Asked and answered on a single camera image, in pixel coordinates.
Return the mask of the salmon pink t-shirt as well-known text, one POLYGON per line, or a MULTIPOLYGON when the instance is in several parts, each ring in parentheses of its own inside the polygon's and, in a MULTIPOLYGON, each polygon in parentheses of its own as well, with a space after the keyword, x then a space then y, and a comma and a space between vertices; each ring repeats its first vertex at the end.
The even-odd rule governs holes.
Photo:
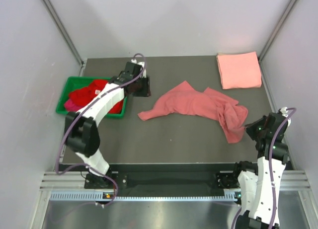
POLYGON ((244 122, 248 109, 233 99, 214 89, 196 91, 187 81, 177 85, 154 104, 153 108, 138 114, 143 120, 166 116, 172 113, 200 116, 219 122, 227 142, 235 144, 242 140, 244 122))

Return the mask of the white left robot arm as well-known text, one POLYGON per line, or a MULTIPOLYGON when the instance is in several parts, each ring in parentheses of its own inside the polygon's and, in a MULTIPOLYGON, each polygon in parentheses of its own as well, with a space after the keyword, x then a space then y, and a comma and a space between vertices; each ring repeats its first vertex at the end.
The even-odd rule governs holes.
POLYGON ((150 79, 146 74, 145 61, 132 59, 127 62, 124 70, 109 79, 87 106, 77 112, 69 112, 65 117, 65 132, 61 145, 66 145, 81 158, 84 167, 96 175, 96 183, 104 188, 111 185, 113 176, 109 173, 109 163, 99 149, 98 125, 127 95, 150 95, 150 79))

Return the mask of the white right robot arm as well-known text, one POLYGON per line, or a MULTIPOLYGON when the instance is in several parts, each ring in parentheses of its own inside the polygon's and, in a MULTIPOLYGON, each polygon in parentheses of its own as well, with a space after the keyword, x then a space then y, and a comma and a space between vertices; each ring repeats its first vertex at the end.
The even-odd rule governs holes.
POLYGON ((255 141, 257 164, 241 161, 236 164, 232 182, 240 187, 240 209, 233 229, 278 229, 279 192, 289 150, 284 144, 284 133, 291 124, 292 112, 281 108, 247 124, 246 133, 255 141))

